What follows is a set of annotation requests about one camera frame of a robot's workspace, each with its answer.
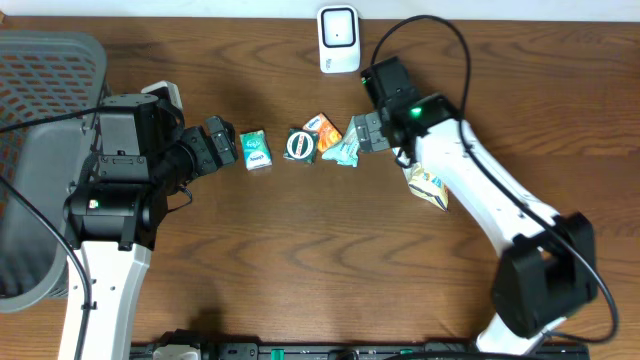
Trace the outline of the orange tissue packet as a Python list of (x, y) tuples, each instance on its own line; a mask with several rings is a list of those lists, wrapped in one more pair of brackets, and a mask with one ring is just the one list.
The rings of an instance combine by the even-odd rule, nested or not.
[(323, 113), (319, 113), (307, 121), (303, 129), (318, 134), (317, 148), (321, 153), (326, 152), (342, 140), (342, 134)]

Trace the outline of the yellow printed bag pack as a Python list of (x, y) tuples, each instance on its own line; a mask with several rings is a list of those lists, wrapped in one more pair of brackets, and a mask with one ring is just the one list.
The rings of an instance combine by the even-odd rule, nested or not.
[(427, 171), (419, 163), (410, 168), (402, 168), (410, 192), (432, 203), (444, 212), (448, 211), (448, 188), (435, 174)]

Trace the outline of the dark green round-logo packet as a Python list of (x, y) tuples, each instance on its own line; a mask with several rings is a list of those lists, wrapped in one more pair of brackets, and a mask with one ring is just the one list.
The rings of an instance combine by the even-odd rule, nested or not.
[(318, 141), (319, 136), (315, 132), (291, 128), (286, 139), (283, 157), (291, 161), (313, 164)]

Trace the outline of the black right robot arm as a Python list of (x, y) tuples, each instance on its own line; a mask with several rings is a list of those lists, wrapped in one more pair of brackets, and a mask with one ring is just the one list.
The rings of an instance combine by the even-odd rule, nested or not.
[(394, 148), (401, 164), (433, 171), (490, 240), (499, 257), (496, 313), (474, 342), (478, 350), (529, 355), (602, 293), (589, 220), (561, 216), (519, 184), (446, 97), (390, 101), (352, 123), (363, 151)]

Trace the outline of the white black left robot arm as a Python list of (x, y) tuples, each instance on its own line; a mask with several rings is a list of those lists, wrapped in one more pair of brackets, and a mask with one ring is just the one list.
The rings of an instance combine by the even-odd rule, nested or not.
[(128, 358), (169, 197), (238, 159), (231, 123), (213, 116), (186, 127), (169, 92), (107, 97), (97, 120), (97, 167), (63, 208), (65, 236), (83, 272), (69, 277), (61, 359)]

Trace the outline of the white teal tissue pack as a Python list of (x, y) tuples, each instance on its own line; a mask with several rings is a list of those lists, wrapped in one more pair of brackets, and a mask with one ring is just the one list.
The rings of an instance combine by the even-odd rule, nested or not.
[(246, 168), (249, 171), (272, 165), (272, 157), (263, 130), (240, 135)]

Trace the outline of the teal snack packet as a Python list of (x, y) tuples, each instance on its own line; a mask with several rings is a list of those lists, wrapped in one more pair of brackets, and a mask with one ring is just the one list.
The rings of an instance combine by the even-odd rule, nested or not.
[(358, 166), (360, 143), (352, 117), (342, 139), (322, 154), (323, 160), (335, 161), (341, 166)]

